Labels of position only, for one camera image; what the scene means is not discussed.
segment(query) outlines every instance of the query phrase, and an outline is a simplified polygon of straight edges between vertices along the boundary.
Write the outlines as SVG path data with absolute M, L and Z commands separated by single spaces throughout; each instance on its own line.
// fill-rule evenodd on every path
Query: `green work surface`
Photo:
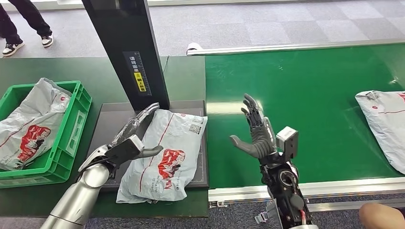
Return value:
M 244 93 L 260 101 L 276 133 L 299 131 L 300 183 L 402 176 L 354 96 L 404 89 L 405 44 L 206 56 L 205 73 L 210 188 L 262 185 L 257 159 L 229 140 L 250 142 Z
M 161 59 L 171 100 L 201 100 L 204 87 L 178 87 L 196 79 L 204 84 L 203 57 Z M 0 94 L 13 84 L 36 83 L 41 77 L 54 81 L 80 80 L 93 98 L 70 180 L 56 185 L 0 189 L 0 216 L 46 217 L 72 184 L 83 162 L 102 103 L 128 99 L 108 58 L 32 58 L 0 60 Z M 93 217 L 207 217 L 208 191 L 187 191 L 187 198 L 157 204 L 116 204 L 116 193 L 101 193 Z

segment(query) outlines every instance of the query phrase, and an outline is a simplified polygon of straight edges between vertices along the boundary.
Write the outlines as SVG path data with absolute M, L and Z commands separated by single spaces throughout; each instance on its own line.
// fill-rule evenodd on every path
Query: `plastic mailing bag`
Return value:
M 367 91 L 355 98 L 388 162 L 405 174 L 405 92 Z
M 0 122 L 0 168 L 18 170 L 52 148 L 71 93 L 41 78 Z
M 207 117 L 155 111 L 143 137 L 145 148 L 163 146 L 154 157 L 133 160 L 121 179 L 117 203 L 176 201 L 187 197 L 184 187 L 197 169 Z

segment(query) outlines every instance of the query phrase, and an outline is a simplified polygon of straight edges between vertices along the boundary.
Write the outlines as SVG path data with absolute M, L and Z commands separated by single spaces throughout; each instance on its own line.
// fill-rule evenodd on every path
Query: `green plastic crate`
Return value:
M 0 188 L 63 183 L 68 180 L 92 98 L 80 81 L 56 83 L 72 93 L 53 147 L 23 170 L 0 169 Z M 14 85 L 0 100 L 4 120 L 28 95 L 34 84 Z

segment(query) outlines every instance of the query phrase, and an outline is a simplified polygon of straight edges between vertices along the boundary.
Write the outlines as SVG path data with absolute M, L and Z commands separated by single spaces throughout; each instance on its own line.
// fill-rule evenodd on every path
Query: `gray robotic hand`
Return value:
M 241 110 L 249 124 L 252 143 L 244 142 L 239 137 L 231 135 L 234 146 L 259 159 L 277 153 L 276 136 L 269 119 L 263 116 L 262 108 L 248 94 L 245 94 L 243 103 L 247 106 L 247 110 L 244 108 Z

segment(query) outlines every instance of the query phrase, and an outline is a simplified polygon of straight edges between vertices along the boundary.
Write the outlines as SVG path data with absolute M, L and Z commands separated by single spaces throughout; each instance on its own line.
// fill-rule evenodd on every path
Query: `sneaker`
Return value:
M 6 48 L 3 50 L 3 56 L 13 55 L 19 48 L 24 46 L 24 42 L 20 44 L 6 44 Z
M 53 36 L 42 36 L 42 46 L 44 48 L 49 47 L 53 44 Z

